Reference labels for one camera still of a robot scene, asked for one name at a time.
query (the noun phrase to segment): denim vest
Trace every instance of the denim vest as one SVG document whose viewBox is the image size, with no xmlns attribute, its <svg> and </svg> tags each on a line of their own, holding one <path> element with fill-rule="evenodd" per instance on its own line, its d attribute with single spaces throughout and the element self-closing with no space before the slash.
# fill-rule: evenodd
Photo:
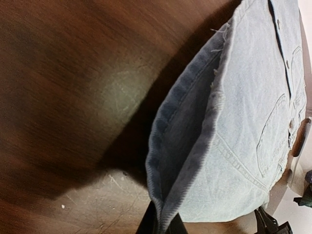
<svg viewBox="0 0 312 234">
<path fill-rule="evenodd" d="M 146 159 L 159 228 L 223 222 L 269 202 L 305 118 L 296 0 L 243 0 L 162 103 Z"/>
</svg>

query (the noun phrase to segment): denim pocket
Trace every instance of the denim pocket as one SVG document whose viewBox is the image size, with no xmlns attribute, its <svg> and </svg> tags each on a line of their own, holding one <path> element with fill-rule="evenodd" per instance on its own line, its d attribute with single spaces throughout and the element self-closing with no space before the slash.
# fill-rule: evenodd
<svg viewBox="0 0 312 234">
<path fill-rule="evenodd" d="M 277 100 L 264 125 L 257 145 L 258 166 L 263 177 L 265 177 L 270 166 L 276 166 L 280 160 L 281 152 L 287 147 L 289 119 L 287 103 L 285 94 Z"/>
<path fill-rule="evenodd" d="M 307 104 L 307 96 L 305 92 L 304 71 L 302 49 L 298 46 L 292 54 L 292 100 L 293 110 L 292 119 L 289 124 L 289 148 L 293 147 L 296 139 L 296 133 L 299 129 L 301 121 L 305 118 L 305 108 Z"/>
</svg>

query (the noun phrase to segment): black object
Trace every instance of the black object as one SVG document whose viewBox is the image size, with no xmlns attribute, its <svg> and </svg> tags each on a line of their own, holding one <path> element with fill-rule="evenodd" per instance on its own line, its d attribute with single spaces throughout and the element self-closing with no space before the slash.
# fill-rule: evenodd
<svg viewBox="0 0 312 234">
<path fill-rule="evenodd" d="M 254 211 L 257 219 L 257 233 L 255 234 L 293 234 L 288 222 L 279 226 L 277 220 L 259 207 Z M 139 225 L 136 234 L 188 234 L 186 228 L 177 214 L 169 225 L 168 230 L 164 233 L 157 230 L 156 209 L 153 202 L 150 202 L 145 215 Z"/>
<path fill-rule="evenodd" d="M 303 197 L 295 197 L 293 201 L 298 203 L 299 206 L 307 206 L 312 208 L 312 184 L 307 187 Z"/>
<path fill-rule="evenodd" d="M 259 207 L 254 213 L 258 227 L 255 234 L 293 234 L 288 222 L 279 226 L 277 220 L 266 213 L 262 207 Z"/>
<path fill-rule="evenodd" d="M 153 202 L 150 202 L 136 234 L 163 234 L 157 230 L 156 208 Z M 188 234 L 179 214 L 171 221 L 165 234 Z"/>
<path fill-rule="evenodd" d="M 308 182 L 309 184 L 312 184 L 312 170 L 308 171 L 306 173 L 306 177 L 304 178 L 306 180 L 306 182 Z"/>
</svg>

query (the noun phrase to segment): frayed edge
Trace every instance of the frayed edge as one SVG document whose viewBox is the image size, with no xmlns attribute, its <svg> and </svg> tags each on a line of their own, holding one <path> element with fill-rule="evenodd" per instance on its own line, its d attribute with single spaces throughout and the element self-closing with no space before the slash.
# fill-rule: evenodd
<svg viewBox="0 0 312 234">
<path fill-rule="evenodd" d="M 216 32 L 216 33 L 224 33 L 224 32 L 225 32 L 225 31 L 215 30 L 215 29 L 213 29 L 213 28 L 211 28 L 210 30 L 211 30 L 211 31 L 214 31 L 214 32 Z"/>
<path fill-rule="evenodd" d="M 211 50 L 210 52 L 220 52 L 222 51 L 223 49 L 218 49 L 218 50 Z"/>
<path fill-rule="evenodd" d="M 224 33 L 222 34 L 222 37 L 223 37 L 223 40 L 224 40 L 224 41 L 225 41 L 225 38 L 226 38 L 226 36 L 227 36 L 228 29 L 229 29 L 229 27 L 231 26 L 228 22 L 225 23 L 225 25 L 226 25 L 226 29 L 224 30 Z"/>
</svg>

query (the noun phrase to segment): light blue denim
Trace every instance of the light blue denim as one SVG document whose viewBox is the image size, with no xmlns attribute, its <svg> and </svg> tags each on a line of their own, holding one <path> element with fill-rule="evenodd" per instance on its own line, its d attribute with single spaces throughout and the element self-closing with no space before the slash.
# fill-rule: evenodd
<svg viewBox="0 0 312 234">
<path fill-rule="evenodd" d="M 306 102 L 297 1 L 243 0 L 154 120 L 146 170 L 159 233 L 178 212 L 223 222 L 267 204 Z"/>
</svg>

